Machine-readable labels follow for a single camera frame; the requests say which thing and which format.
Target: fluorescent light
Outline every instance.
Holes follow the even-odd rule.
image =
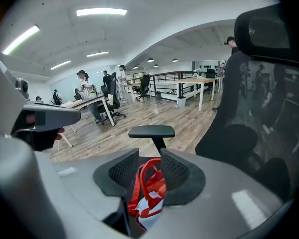
[[[93,8],[93,9],[82,9],[77,10],[76,15],[86,16],[86,15],[95,15],[95,14],[115,14],[115,15],[125,15],[127,10],[122,9],[111,9],[111,8]]]
[[[22,44],[25,40],[27,40],[30,36],[40,31],[40,28],[35,25],[34,27],[30,28],[22,35],[20,35],[16,40],[14,40],[5,50],[4,54],[9,55],[15,48],[17,48],[20,44]]]
[[[108,54],[108,51],[104,51],[104,52],[98,52],[98,53],[94,53],[94,54],[90,54],[90,55],[86,55],[87,57],[92,57],[92,56],[96,56],[96,55],[102,55],[102,54]]]
[[[63,63],[61,63],[61,64],[58,64],[58,65],[56,65],[56,66],[53,66],[52,68],[50,68],[50,70],[53,70],[53,69],[55,69],[55,68],[58,68],[59,66],[63,66],[63,65],[65,65],[65,64],[67,64],[67,63],[70,63],[70,62],[71,62],[71,60],[65,61],[65,62],[63,62]]]

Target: red bag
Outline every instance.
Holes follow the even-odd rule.
[[[163,174],[154,166],[157,163],[161,163],[160,158],[151,159],[140,166],[141,171],[136,173],[132,198],[128,203],[129,215],[135,216],[137,224],[141,224],[141,228],[145,230],[148,230],[159,217],[166,195]],[[156,172],[145,182],[145,174],[149,168]],[[140,189],[144,197],[139,201]]]

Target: table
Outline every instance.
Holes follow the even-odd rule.
[[[214,100],[214,91],[215,91],[215,78],[204,78],[204,79],[197,79],[197,78],[188,78],[188,79],[181,79],[177,80],[178,83],[191,83],[191,84],[200,84],[200,98],[199,98],[199,107],[198,110],[201,111],[203,106],[203,95],[204,95],[204,84],[212,82],[213,83],[213,90],[211,94],[211,100]],[[179,92],[179,84],[177,86],[177,96],[180,96]],[[196,97],[196,86],[194,85],[194,97]]]
[[[215,79],[218,79],[218,92],[220,92],[223,87],[224,76],[216,76]]]
[[[111,117],[110,111],[109,111],[109,109],[106,105],[105,97],[103,95],[98,96],[98,97],[87,98],[87,99],[84,99],[84,100],[76,100],[74,102],[69,101],[69,102],[61,104],[61,106],[68,107],[68,108],[75,108],[75,109],[79,110],[82,107],[90,105],[90,104],[92,104],[94,102],[97,102],[97,101],[102,101],[102,103],[104,105],[104,108],[105,108],[105,111],[106,111],[106,114],[109,117],[109,120],[111,122],[111,125],[115,126],[114,121]],[[76,133],[76,130],[72,125],[71,125],[71,128]],[[62,135],[62,138],[65,140],[65,142],[69,145],[69,147],[73,147],[73,145],[69,142],[69,140],[65,137],[65,135],[64,134],[61,134],[61,135]]]
[[[124,85],[123,87],[126,87],[128,89],[128,92],[131,93],[131,97],[132,97],[132,101],[133,103],[135,103],[135,96],[134,96],[134,93],[133,93],[133,90],[132,90],[132,87],[133,86],[140,86],[141,83],[132,83],[132,84],[127,84],[127,85]]]

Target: white desk leg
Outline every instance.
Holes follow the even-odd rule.
[[[133,91],[131,90],[131,98],[132,98],[132,101],[133,101],[133,103],[135,103],[135,96],[134,96],[134,94],[133,94]]]
[[[106,114],[107,114],[107,116],[109,117],[109,120],[110,120],[110,122],[111,122],[112,126],[115,126],[115,124],[114,124],[114,122],[113,122],[113,120],[112,120],[112,117],[111,117],[110,111],[109,111],[109,109],[108,109],[108,106],[106,105],[106,102],[105,102],[105,99],[104,99],[104,97],[102,97],[102,103],[103,103],[103,105],[104,105],[104,108],[105,108]]]
[[[204,83],[200,84],[200,98],[199,98],[199,107],[198,110],[201,111],[203,106],[203,96],[204,96]]]
[[[76,130],[75,130],[74,126],[70,125],[70,127],[72,128],[73,132],[76,133]]]
[[[179,83],[176,83],[176,92],[177,92],[177,104],[178,104],[178,97],[179,97]]]
[[[213,82],[213,93],[211,94],[211,100],[214,100],[214,92],[215,92],[215,82],[216,80]]]
[[[73,147],[73,145],[69,142],[69,140],[65,137],[65,135],[64,134],[60,134],[61,136],[62,136],[62,139],[64,139],[65,140],[65,142],[69,145],[69,147],[70,148],[72,148]]]
[[[220,91],[221,78],[218,78],[218,92]]]

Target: trash can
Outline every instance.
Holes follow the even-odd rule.
[[[178,100],[178,107],[185,107],[186,105],[186,97],[177,97]]]
[[[156,94],[156,99],[161,100],[161,91],[156,91],[155,94]]]

